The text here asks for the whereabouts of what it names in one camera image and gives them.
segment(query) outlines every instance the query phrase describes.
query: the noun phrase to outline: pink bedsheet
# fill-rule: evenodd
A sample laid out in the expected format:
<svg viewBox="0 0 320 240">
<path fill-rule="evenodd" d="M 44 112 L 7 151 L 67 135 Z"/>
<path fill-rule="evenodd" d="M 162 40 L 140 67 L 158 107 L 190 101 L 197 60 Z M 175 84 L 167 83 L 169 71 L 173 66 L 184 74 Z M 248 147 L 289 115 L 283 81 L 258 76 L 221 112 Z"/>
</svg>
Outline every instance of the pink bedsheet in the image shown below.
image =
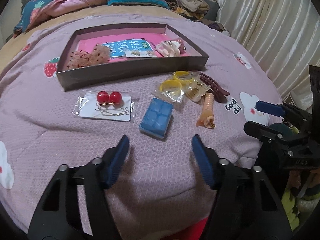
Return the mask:
<svg viewBox="0 0 320 240">
<path fill-rule="evenodd" d="M 173 111 L 165 141 L 141 134 L 138 126 L 153 98 L 149 91 L 166 78 L 164 74 L 92 87 L 138 95 L 132 122 L 74 118 L 71 111 L 79 92 L 63 92 L 55 77 L 44 74 L 45 64 L 50 60 L 54 64 L 53 59 L 60 57 L 74 30 L 127 22 L 166 23 L 191 39 L 210 56 L 205 73 L 230 92 L 228 99 L 236 101 L 238 110 L 233 104 L 215 102 L 216 128 L 209 130 L 195 126 L 201 106 L 186 100 L 181 109 Z M 205 218 L 215 196 L 204 185 L 192 158 L 193 135 L 199 134 L 220 157 L 250 167 L 260 143 L 245 135 L 246 120 L 266 125 L 281 121 L 254 109 L 257 98 L 274 104 L 281 103 L 281 98 L 252 56 L 234 39 L 201 23 L 130 14 L 86 17 L 37 31 L 28 43 L 31 50 L 21 51 L 0 81 L 0 141 L 14 174 L 11 189 L 0 185 L 0 201 L 24 231 L 60 164 L 84 165 L 114 147 L 123 134 L 129 137 L 130 154 L 118 182 L 106 192 L 123 239 L 179 231 Z M 80 209 L 84 229 L 89 232 L 82 191 Z"/>
</svg>

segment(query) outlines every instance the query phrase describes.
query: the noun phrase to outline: blue soap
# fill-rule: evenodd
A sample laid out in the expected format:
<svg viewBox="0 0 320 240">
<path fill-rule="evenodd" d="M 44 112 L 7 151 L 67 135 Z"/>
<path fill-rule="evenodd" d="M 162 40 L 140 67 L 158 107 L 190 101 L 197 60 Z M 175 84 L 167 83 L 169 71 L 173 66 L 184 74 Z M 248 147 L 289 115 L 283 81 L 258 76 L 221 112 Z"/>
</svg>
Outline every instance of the blue soap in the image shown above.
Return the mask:
<svg viewBox="0 0 320 240">
<path fill-rule="evenodd" d="M 153 98 L 139 125 L 139 130 L 163 139 L 172 114 L 173 105 Z"/>
</svg>

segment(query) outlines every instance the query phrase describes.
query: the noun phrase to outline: plastic bag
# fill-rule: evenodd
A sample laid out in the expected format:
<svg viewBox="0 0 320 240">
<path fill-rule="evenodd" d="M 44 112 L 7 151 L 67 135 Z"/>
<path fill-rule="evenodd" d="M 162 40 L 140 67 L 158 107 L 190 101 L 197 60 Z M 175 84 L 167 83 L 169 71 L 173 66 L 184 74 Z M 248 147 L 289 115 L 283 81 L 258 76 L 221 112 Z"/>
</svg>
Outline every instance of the plastic bag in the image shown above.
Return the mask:
<svg viewBox="0 0 320 240">
<path fill-rule="evenodd" d="M 171 41 L 161 41 L 156 45 L 156 50 L 163 57 L 179 57 L 185 53 L 186 47 L 182 38 L 173 39 Z"/>
<path fill-rule="evenodd" d="M 186 85 L 186 96 L 193 102 L 199 102 L 201 97 L 209 91 L 210 85 L 206 85 L 200 80 L 200 75 L 192 79 L 188 85 Z"/>
<path fill-rule="evenodd" d="M 199 72 L 176 71 L 170 74 L 162 83 L 157 82 L 151 93 L 162 100 L 181 104 L 186 88 L 198 74 Z"/>
<path fill-rule="evenodd" d="M 135 118 L 133 95 L 120 93 L 122 98 L 119 104 L 97 101 L 97 91 L 80 90 L 80 96 L 72 111 L 75 117 L 87 119 L 106 119 L 113 121 L 129 122 Z M 108 96 L 113 91 L 106 91 Z"/>
</svg>

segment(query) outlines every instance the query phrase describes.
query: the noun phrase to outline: blue label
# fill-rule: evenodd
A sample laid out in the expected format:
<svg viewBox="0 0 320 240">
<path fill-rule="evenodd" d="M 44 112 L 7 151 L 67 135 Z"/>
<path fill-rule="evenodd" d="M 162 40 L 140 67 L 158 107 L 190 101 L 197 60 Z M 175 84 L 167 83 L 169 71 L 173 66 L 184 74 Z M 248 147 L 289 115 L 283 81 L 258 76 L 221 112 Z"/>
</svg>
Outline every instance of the blue label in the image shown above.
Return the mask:
<svg viewBox="0 0 320 240">
<path fill-rule="evenodd" d="M 142 39 L 131 39 L 124 41 L 115 41 L 109 43 L 103 43 L 103 46 L 107 46 L 111 49 L 110 57 L 122 57 L 125 56 L 126 50 L 139 50 L 139 51 L 153 51 L 150 44 Z"/>
</svg>

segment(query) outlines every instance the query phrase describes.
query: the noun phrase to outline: white curtain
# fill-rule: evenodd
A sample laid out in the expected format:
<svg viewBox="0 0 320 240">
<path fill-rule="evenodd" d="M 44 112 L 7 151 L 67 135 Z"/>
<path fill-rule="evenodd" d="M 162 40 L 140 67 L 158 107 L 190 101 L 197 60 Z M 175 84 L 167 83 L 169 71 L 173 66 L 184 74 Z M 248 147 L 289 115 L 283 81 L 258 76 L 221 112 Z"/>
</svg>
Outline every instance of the white curtain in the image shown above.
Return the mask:
<svg viewBox="0 0 320 240">
<path fill-rule="evenodd" d="M 310 110 L 308 65 L 320 66 L 320 16 L 310 0 L 217 0 L 218 21 L 277 87 Z"/>
</svg>

